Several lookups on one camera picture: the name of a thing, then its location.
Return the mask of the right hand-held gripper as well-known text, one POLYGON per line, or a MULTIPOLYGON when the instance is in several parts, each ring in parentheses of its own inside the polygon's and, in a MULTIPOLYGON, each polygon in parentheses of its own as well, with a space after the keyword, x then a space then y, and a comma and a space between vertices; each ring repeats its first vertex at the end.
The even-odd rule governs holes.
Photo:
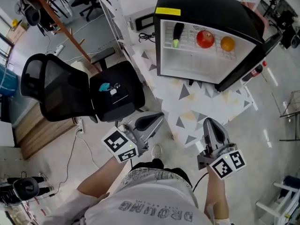
POLYGON ((246 166, 242 151, 237 144, 230 143, 227 131, 219 122, 206 118, 203 129, 207 149, 197 155, 199 170, 210 167, 220 180, 224 180, 246 166))

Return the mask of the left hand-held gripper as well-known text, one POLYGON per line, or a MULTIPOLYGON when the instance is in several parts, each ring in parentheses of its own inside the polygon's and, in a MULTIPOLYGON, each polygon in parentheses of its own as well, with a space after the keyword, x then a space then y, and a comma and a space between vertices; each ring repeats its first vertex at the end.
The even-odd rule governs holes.
POLYGON ((155 135, 164 120, 162 112, 138 115, 139 118, 135 121, 138 136, 128 124, 123 123, 119 127, 113 127, 102 139, 102 143, 118 163, 140 157, 148 151, 148 144, 144 141, 155 135))

